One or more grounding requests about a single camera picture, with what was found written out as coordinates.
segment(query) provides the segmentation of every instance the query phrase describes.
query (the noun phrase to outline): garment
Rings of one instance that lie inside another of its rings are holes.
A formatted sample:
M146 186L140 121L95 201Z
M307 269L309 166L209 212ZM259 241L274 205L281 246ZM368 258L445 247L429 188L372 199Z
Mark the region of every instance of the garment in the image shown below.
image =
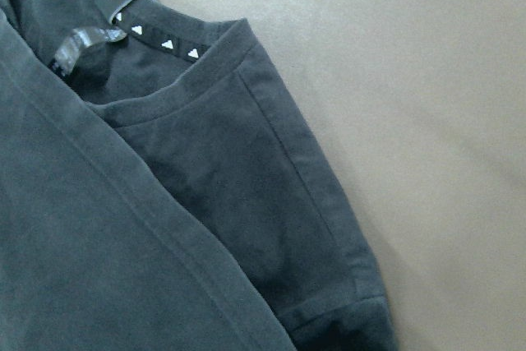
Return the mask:
M0 349L396 349L375 257L246 18L0 6ZM87 25L127 37L63 81L47 65Z

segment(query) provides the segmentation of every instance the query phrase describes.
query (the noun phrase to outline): dark fabric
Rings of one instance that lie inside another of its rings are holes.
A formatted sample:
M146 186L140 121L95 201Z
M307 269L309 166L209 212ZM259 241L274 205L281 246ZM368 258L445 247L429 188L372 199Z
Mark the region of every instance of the dark fabric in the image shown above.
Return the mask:
M127 38L61 81L45 65L71 29L110 27L94 0L0 6L0 349L396 349L371 249L246 19L133 0Z

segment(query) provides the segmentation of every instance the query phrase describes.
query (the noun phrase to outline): beige table surface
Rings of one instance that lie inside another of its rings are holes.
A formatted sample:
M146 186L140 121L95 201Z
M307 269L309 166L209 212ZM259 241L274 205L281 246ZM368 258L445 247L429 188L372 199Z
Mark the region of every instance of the beige table surface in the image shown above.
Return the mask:
M248 18L380 262L401 350L526 350L526 0L160 1Z

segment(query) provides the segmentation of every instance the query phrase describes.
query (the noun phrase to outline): fabric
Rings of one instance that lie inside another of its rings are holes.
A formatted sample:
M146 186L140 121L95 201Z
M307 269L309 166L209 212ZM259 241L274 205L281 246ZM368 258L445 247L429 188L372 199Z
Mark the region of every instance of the fabric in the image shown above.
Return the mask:
M394 350L376 260L247 19L0 0L0 349Z

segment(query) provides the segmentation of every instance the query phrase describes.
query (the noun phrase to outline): neckline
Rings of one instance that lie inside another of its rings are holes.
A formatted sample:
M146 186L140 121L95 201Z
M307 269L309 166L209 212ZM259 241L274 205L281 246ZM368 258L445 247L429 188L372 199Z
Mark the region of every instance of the neckline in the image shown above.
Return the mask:
M95 2L88 7L94 12L99 10ZM94 104L80 98L86 107L111 127L148 122L189 104L232 72L258 43L246 17L205 21L167 7L158 0L132 0L122 10L123 14L125 11L130 16L136 16L159 32L174 32L174 36L183 40L202 43L207 50L174 81L148 95L105 104Z

